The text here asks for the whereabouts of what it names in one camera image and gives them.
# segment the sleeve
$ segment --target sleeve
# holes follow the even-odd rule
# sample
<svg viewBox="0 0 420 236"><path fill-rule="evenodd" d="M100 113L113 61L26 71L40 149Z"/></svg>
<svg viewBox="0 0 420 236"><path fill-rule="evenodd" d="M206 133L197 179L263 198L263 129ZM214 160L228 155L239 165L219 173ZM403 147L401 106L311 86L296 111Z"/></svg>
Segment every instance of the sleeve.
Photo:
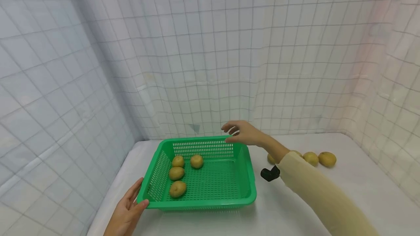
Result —
<svg viewBox="0 0 420 236"><path fill-rule="evenodd" d="M277 167L286 186L313 209L332 236L379 236L353 201L296 153L288 153Z"/></svg>

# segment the right hand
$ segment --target right hand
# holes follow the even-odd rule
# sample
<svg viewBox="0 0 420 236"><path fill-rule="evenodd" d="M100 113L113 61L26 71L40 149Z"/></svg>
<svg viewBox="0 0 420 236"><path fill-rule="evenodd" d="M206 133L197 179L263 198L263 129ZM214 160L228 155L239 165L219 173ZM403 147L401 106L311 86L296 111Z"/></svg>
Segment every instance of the right hand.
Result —
<svg viewBox="0 0 420 236"><path fill-rule="evenodd" d="M270 136L262 133L245 120L232 120L222 126L222 130L233 136L225 139L226 143L240 142L245 145L257 145L263 147L263 144Z"/></svg>

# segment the white table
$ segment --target white table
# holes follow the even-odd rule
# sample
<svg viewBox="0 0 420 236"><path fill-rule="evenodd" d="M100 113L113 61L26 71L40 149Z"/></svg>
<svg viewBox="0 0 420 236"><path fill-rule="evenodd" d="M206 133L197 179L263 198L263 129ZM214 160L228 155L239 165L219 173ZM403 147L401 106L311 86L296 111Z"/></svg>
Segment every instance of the white table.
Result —
<svg viewBox="0 0 420 236"><path fill-rule="evenodd" d="M332 169L318 169L333 180L363 210L381 235L420 235L420 208L416 206L349 137L339 133L274 136L291 150L330 151L337 156ZM138 142L102 202L88 235L102 235L113 209L127 189L146 173L160 140ZM305 202L280 178L260 176L271 168L267 153L249 146L257 199L241 209L211 212L144 211L133 235L329 235Z"/></svg>

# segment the finger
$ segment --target finger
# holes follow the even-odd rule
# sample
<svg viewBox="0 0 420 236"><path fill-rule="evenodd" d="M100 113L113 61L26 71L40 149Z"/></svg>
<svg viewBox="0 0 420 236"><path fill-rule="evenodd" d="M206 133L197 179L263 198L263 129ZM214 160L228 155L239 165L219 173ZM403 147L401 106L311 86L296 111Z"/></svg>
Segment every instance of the finger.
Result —
<svg viewBox="0 0 420 236"><path fill-rule="evenodd" d="M139 202L136 206L134 206L133 209L129 211L128 213L129 219L132 220L134 217L140 216L148 205L149 205L149 200L147 199Z"/></svg>
<svg viewBox="0 0 420 236"><path fill-rule="evenodd" d="M239 135L234 135L232 137L227 137L225 139L225 142L226 143L235 143L235 142L239 142L239 140L240 140L240 136Z"/></svg>
<svg viewBox="0 0 420 236"><path fill-rule="evenodd" d="M234 126L233 128L231 128L230 129L230 131L229 131L229 135L232 135L232 134L234 134L236 131L238 131L239 130L239 128L237 127L237 126Z"/></svg>
<svg viewBox="0 0 420 236"><path fill-rule="evenodd" d="M127 200L131 200L131 197L135 194L138 188L140 188L141 183L143 182L143 177L139 178L136 183L131 186L131 188L125 193L124 197Z"/></svg>
<svg viewBox="0 0 420 236"><path fill-rule="evenodd" d="M132 197L130 198L130 202L135 201L135 199L137 198L137 195L139 194L140 189L141 189L141 184L140 184L140 186L136 189L136 191L134 192L134 194L132 195Z"/></svg>
<svg viewBox="0 0 420 236"><path fill-rule="evenodd" d="M229 121L229 122L227 122L227 123L225 123L223 126L222 126L222 130L224 131L224 132L227 132L228 130L230 130L231 128L233 128L234 126L237 126L238 125L238 121L237 120L231 120L231 121Z"/></svg>

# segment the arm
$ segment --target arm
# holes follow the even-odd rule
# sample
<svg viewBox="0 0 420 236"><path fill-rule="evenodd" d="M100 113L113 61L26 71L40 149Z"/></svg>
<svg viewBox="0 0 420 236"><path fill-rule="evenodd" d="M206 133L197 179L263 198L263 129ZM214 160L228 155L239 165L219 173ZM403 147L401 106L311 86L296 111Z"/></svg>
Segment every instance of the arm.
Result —
<svg viewBox="0 0 420 236"><path fill-rule="evenodd" d="M279 162L281 178L309 205L332 236L379 235L363 212L321 172L300 156L245 121L226 123L222 129L234 136L226 142L241 142L264 148Z"/></svg>
<svg viewBox="0 0 420 236"><path fill-rule="evenodd" d="M131 236L133 234L141 214L149 205L149 200L143 200L138 204L136 202L142 182L143 178L136 181L118 202L104 236Z"/></svg>

